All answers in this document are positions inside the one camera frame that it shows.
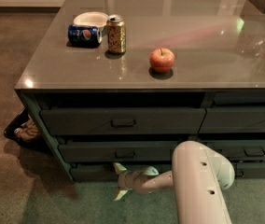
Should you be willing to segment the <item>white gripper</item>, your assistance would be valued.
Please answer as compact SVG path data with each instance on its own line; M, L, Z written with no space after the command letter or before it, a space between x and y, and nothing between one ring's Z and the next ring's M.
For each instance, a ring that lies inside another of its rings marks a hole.
M138 193L150 193L153 191L149 181L159 174L159 171L153 166L134 171L127 170L119 162L114 162L113 166L116 174L119 176L119 189L117 189L115 201L119 201L131 189Z

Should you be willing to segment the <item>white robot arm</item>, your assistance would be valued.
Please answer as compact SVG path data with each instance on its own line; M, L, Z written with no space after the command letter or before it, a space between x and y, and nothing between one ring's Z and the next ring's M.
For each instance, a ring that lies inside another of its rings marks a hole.
M120 200L128 191L148 194L160 189L174 189L179 224L232 224L222 191L234 182L230 161L201 143L179 144L172 157L172 169L159 173L152 166L130 171L113 164L118 176Z

